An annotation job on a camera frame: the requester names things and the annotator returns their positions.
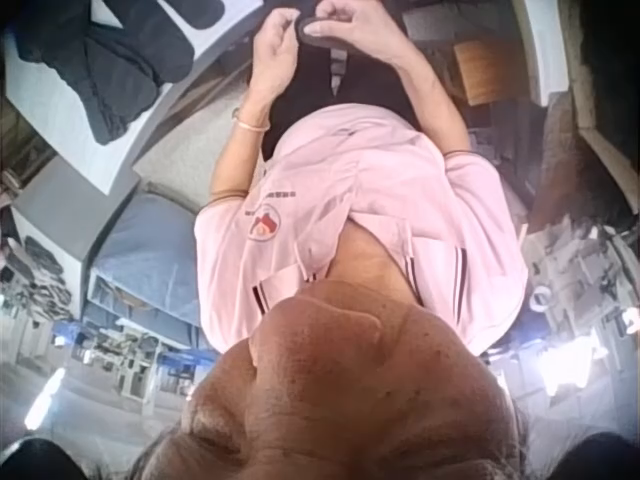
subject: table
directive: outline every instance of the table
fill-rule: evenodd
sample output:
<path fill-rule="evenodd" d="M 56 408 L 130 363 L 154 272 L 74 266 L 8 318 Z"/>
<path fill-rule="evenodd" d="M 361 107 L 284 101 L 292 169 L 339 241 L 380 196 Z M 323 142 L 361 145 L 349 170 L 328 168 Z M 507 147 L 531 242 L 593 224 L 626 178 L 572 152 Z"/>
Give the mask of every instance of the table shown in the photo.
<path fill-rule="evenodd" d="M 166 3 L 158 2 L 192 43 L 193 69 L 181 82 L 164 85 L 154 106 L 131 123 L 124 136 L 105 146 L 95 141 L 77 94 L 53 69 L 22 61 L 13 36 L 5 38 L 7 98 L 63 159 L 105 195 L 118 174 L 135 162 L 156 126 L 189 85 L 264 16 L 262 0 L 225 0 L 222 19 L 209 29 L 195 30 Z M 101 0 L 93 0 L 92 19 L 110 25 L 117 22 Z"/>

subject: wrist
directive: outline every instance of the wrist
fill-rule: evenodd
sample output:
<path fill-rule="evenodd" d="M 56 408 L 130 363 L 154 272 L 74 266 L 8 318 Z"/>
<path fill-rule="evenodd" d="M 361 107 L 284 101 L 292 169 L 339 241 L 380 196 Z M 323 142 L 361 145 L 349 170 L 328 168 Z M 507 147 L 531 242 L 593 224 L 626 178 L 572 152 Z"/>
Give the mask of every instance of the wrist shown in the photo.
<path fill-rule="evenodd" d="M 426 62 L 422 52 L 411 41 L 394 56 L 391 66 L 399 73 L 409 73 L 416 66 Z"/>
<path fill-rule="evenodd" d="M 266 125 L 273 100 L 261 92 L 249 88 L 242 105 L 238 109 L 238 118 L 250 125 Z"/>

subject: neck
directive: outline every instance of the neck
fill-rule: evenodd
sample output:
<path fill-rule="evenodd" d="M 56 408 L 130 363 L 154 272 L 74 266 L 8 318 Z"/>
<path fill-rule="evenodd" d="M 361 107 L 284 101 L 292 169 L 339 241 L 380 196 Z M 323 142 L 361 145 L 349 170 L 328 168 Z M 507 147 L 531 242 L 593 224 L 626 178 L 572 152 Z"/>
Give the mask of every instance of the neck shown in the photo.
<path fill-rule="evenodd" d="M 403 303 L 418 303 L 411 286 L 386 248 L 367 230 L 347 222 L 327 277 L 360 285 Z"/>

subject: black pants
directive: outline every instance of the black pants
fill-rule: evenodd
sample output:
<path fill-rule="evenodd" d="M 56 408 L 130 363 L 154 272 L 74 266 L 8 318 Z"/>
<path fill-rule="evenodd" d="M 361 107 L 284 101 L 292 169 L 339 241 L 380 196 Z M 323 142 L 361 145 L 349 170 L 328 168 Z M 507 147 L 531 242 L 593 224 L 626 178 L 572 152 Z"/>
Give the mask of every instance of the black pants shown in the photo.
<path fill-rule="evenodd" d="M 394 9 L 394 3 L 385 2 L 385 5 L 404 30 L 401 14 Z M 334 96 L 330 50 L 301 44 L 293 80 L 271 109 L 271 129 L 262 142 L 264 159 L 273 156 L 278 141 L 295 122 L 321 108 L 342 103 L 383 107 L 419 128 L 409 97 L 392 67 L 365 55 L 349 55 L 347 72 Z"/>

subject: pink shirt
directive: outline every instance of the pink shirt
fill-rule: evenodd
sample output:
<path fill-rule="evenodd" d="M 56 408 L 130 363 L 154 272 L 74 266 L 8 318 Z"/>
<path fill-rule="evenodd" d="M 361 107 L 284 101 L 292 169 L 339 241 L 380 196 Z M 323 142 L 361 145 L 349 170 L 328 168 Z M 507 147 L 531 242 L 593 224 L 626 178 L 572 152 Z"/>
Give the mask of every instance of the pink shirt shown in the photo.
<path fill-rule="evenodd" d="M 328 107 L 282 137 L 246 199 L 195 226 L 202 328 L 224 352 L 306 282 L 324 277 L 347 219 L 396 260 L 424 307 L 479 355 L 509 328 L 527 269 L 500 178 L 467 152 L 372 106 Z"/>

